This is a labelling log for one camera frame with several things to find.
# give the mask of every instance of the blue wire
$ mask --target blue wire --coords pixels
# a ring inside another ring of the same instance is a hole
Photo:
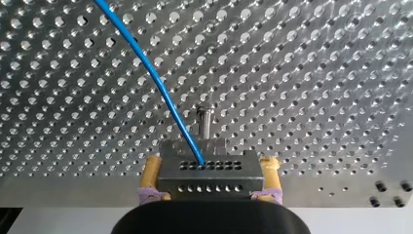
[[[112,11],[110,11],[109,6],[106,4],[106,2],[104,0],[94,0],[94,2],[97,4],[100,10],[110,19],[110,21],[112,21],[115,27],[118,28],[122,36],[124,36],[125,40],[127,40],[127,42],[130,44],[133,51],[140,58],[143,65],[149,71],[149,74],[151,74],[152,79],[155,81],[155,84],[158,86],[159,91],[164,97],[164,100],[167,103],[169,111],[172,114],[173,119],[175,120],[176,124],[178,125],[179,130],[182,132],[183,136],[188,142],[189,147],[191,148],[192,152],[195,155],[195,158],[197,158],[198,164],[203,165],[205,162],[200,152],[200,149],[198,148],[197,144],[195,143],[195,141],[192,139],[192,137],[189,135],[188,131],[186,130],[185,124],[183,123],[181,117],[179,116],[179,113],[176,110],[172,99],[170,98],[170,95],[168,93],[167,88],[164,85],[164,82],[162,82],[161,77],[158,75],[158,72],[156,72],[155,67],[152,65],[151,61],[149,60],[149,57],[147,57],[143,53],[142,48],[140,48],[139,44],[135,41],[135,39],[133,38],[131,33],[128,31],[128,29],[125,27],[125,25],[121,22],[121,20],[118,17],[116,17],[116,15]]]

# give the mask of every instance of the metal pin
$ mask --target metal pin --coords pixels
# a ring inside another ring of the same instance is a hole
[[[203,106],[198,107],[197,114],[200,117],[199,136],[203,139],[209,139],[210,116],[212,110]]]

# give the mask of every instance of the metal block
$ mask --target metal block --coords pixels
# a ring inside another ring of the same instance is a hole
[[[172,199],[247,199],[262,190],[264,176],[255,152],[204,157],[206,164],[199,166],[192,155],[164,155],[158,189]]]

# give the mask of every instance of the aluminum pegboard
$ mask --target aluminum pegboard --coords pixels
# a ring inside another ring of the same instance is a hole
[[[282,161],[287,206],[407,203],[411,1],[110,2],[188,128],[210,105],[230,154]],[[133,206],[145,158],[179,137],[92,1],[0,0],[0,75],[0,205]]]

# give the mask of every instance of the silver metal surface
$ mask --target silver metal surface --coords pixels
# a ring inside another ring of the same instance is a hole
[[[287,206],[407,203],[412,1],[110,2],[188,128],[206,102],[210,136],[227,139],[229,154],[282,161]],[[133,206],[145,158],[179,138],[91,1],[0,0],[0,79],[2,206]]]
[[[161,155],[158,190],[167,191],[172,199],[249,199],[252,192],[263,189],[264,176],[254,151],[244,155],[203,152],[203,156],[206,164],[199,166],[192,155]]]

